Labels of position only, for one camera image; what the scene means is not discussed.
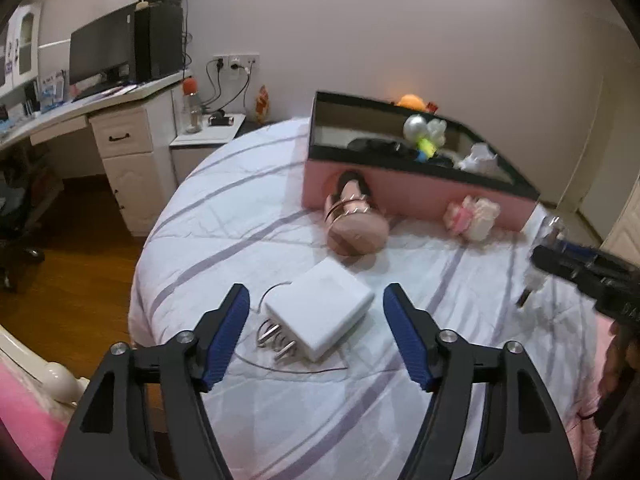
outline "door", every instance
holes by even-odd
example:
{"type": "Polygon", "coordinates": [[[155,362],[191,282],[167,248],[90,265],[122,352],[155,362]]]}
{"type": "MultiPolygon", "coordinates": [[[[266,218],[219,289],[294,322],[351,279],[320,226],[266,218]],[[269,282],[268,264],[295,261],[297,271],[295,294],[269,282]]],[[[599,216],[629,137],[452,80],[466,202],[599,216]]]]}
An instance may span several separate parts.
{"type": "Polygon", "coordinates": [[[166,203],[153,153],[115,156],[102,163],[127,228],[134,235],[148,234],[166,203]]]}
{"type": "Polygon", "coordinates": [[[38,77],[40,4],[18,7],[14,25],[14,87],[38,77]]]}
{"type": "Polygon", "coordinates": [[[637,182],[625,210],[602,248],[640,266],[640,185],[637,182]]]}
{"type": "Polygon", "coordinates": [[[625,207],[640,172],[640,68],[617,71],[609,141],[580,212],[607,238],[625,207]]]}
{"type": "Polygon", "coordinates": [[[15,13],[0,32],[0,97],[14,88],[12,80],[15,13]]]}

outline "drawer handle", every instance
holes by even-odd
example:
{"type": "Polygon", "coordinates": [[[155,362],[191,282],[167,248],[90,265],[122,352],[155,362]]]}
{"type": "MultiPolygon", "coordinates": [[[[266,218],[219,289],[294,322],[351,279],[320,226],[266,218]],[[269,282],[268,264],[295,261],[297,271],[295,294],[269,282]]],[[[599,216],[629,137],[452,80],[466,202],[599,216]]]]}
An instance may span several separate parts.
{"type": "Polygon", "coordinates": [[[111,137],[109,136],[109,142],[118,142],[119,140],[124,140],[124,139],[128,139],[130,137],[129,134],[126,134],[122,137],[111,137]]]}

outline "striped bedsheet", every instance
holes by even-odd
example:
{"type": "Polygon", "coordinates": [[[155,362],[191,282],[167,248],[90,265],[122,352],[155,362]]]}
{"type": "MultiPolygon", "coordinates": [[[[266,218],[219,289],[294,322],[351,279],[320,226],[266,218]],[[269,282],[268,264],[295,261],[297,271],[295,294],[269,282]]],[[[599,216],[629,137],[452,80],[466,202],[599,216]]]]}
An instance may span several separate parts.
{"type": "MultiPolygon", "coordinates": [[[[521,233],[475,246],[438,224],[391,219],[377,255],[343,263],[376,292],[364,320],[317,365],[274,366],[256,349],[260,298],[328,255],[319,212],[300,205],[308,120],[243,136],[191,173],[150,234],[136,268],[130,334],[149,346],[193,328],[230,286],[244,283],[252,311],[225,379],[204,403],[235,479],[395,479],[430,396],[404,369],[382,311],[382,291],[401,283],[417,308],[477,344],[523,343],[567,427],[591,381],[591,302],[549,279],[523,309],[527,251],[545,212],[521,233]]],[[[474,388],[456,475],[471,466],[482,411],[474,388]]]]}

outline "orange bottle cap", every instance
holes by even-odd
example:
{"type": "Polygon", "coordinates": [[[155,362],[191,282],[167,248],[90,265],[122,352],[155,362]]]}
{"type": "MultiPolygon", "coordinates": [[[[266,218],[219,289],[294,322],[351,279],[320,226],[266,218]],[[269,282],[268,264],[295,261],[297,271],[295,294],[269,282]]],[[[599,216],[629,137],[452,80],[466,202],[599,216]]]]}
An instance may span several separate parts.
{"type": "Polygon", "coordinates": [[[195,94],[198,91],[198,83],[193,77],[188,77],[182,82],[182,92],[185,95],[195,94]]]}

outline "pink storage box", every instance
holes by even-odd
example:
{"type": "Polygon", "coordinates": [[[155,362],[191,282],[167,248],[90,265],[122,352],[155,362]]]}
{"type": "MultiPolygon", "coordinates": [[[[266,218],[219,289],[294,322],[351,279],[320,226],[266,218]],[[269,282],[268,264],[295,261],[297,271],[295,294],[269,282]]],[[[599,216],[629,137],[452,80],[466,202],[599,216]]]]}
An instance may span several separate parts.
{"type": "MultiPolygon", "coordinates": [[[[418,112],[389,103],[330,92],[317,92],[312,113],[302,205],[322,209],[335,192],[340,175],[353,170],[366,179],[373,200],[389,215],[440,221],[450,202],[467,195],[482,196],[500,205],[495,225],[520,231],[538,202],[539,192],[510,163],[497,154],[497,176],[488,177],[423,162],[391,158],[347,148],[360,137],[402,139],[402,126],[418,112]]],[[[433,114],[422,113],[431,120],[433,114]]],[[[444,148],[461,158],[476,142],[486,142],[465,125],[447,118],[444,148]]]]}

